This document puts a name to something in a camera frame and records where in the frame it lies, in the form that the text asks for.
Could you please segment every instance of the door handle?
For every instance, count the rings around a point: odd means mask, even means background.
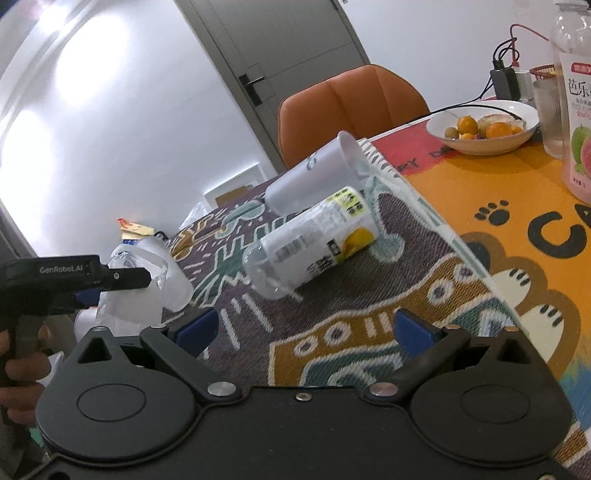
[[[246,73],[238,77],[238,80],[240,80],[240,83],[246,90],[246,94],[250,97],[251,102],[254,104],[254,106],[262,105],[261,97],[259,97],[259,94],[256,92],[255,85],[266,79],[267,78],[265,76],[262,76],[257,79],[251,80],[250,78],[248,78],[248,75]]]

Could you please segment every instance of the chair backrest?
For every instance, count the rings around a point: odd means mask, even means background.
[[[283,101],[279,143],[293,168],[345,130],[370,138],[429,113],[406,80],[377,65],[364,65],[313,85]]]

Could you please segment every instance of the screw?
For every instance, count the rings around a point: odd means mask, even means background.
[[[207,387],[207,392],[214,397],[229,397],[236,393],[236,385],[230,382],[215,382]]]
[[[312,395],[308,392],[300,392],[295,396],[297,401],[310,401],[312,400]]]
[[[369,393],[374,397],[393,397],[398,393],[398,386],[389,382],[378,382],[369,386]]]

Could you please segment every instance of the wall light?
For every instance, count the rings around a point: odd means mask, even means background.
[[[51,131],[29,110],[21,111],[0,155],[0,198],[31,244],[43,241],[43,218],[56,168]]]
[[[127,50],[124,21],[111,14],[91,18],[64,46],[56,64],[60,97],[82,106],[115,78]]]

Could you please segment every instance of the power adapter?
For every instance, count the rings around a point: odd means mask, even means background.
[[[497,100],[518,102],[521,99],[521,91],[515,70],[505,67],[502,60],[494,60],[492,64],[494,69],[491,70],[491,78]]]

